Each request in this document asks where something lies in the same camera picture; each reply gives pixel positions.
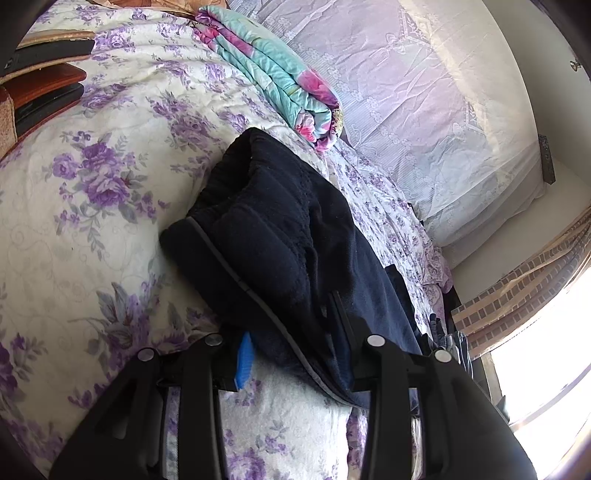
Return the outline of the folded colourful floral quilt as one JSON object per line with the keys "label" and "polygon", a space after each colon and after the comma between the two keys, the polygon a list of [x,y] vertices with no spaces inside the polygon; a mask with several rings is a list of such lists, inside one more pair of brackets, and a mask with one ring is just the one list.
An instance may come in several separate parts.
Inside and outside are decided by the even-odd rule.
{"label": "folded colourful floral quilt", "polygon": [[291,129],[318,152],[342,134],[342,105],[329,83],[259,23],[219,6],[201,7],[197,34],[259,88]]}

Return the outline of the white lace covered bedding pile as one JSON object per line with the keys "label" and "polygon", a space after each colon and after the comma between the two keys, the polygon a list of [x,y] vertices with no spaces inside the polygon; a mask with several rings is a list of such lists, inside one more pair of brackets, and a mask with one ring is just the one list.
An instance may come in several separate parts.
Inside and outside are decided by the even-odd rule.
{"label": "white lace covered bedding pile", "polygon": [[345,135],[469,255],[543,190],[538,131],[511,49],[481,1],[235,1],[327,80]]}

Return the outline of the checked beige curtain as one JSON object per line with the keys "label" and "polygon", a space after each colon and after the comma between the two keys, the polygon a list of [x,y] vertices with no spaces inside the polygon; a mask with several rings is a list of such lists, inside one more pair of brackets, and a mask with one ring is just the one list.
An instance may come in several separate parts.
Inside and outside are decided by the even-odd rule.
{"label": "checked beige curtain", "polygon": [[565,287],[590,268],[590,210],[539,252],[453,311],[475,360],[520,333]]}

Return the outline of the purple floral pillow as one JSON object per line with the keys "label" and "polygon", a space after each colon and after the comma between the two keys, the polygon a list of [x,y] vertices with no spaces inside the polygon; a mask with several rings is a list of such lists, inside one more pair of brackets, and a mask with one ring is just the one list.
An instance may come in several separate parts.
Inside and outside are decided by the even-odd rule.
{"label": "purple floral pillow", "polygon": [[443,293],[454,287],[451,270],[441,250],[430,239],[422,241],[416,258],[421,267],[421,281],[424,286],[437,286]]}

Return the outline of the folded dark jeans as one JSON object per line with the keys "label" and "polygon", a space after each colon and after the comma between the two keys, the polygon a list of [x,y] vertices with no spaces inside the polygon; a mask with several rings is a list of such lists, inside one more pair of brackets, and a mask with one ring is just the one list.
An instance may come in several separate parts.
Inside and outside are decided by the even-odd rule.
{"label": "folded dark jeans", "polygon": [[430,315],[429,324],[435,344],[445,349],[458,363],[469,370],[472,362],[466,335],[457,330],[448,332],[444,322],[435,313]]}

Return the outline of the purple floral bedspread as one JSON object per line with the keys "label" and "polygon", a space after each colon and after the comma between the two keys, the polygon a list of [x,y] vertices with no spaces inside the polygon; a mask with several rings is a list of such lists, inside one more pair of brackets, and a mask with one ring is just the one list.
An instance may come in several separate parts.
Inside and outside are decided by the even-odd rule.
{"label": "purple floral bedspread", "polygon": [[422,284],[416,253],[429,236],[402,191],[346,144],[315,152],[188,20],[59,1],[33,25],[50,29],[95,34],[82,99],[1,164],[1,417],[42,474],[135,352],[213,330],[158,236],[249,127],[344,194],[402,274],[421,329],[443,311],[446,293]]}

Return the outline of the orange brown blanket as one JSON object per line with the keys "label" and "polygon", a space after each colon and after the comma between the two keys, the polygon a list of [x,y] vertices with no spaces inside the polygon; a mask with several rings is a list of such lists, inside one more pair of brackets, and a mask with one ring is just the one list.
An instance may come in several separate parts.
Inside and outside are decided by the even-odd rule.
{"label": "orange brown blanket", "polygon": [[81,99],[86,72],[74,63],[88,59],[94,44],[91,31],[29,32],[1,61],[2,156]]}

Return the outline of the navy blue pants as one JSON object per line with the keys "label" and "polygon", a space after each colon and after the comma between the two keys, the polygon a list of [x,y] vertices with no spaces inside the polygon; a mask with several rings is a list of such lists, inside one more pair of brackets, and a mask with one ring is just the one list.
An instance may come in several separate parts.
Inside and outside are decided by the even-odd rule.
{"label": "navy blue pants", "polygon": [[187,215],[160,243],[221,330],[249,331],[266,358],[349,405],[351,349],[332,306],[418,353],[403,277],[383,266],[344,195],[286,145],[256,128],[224,152]]}

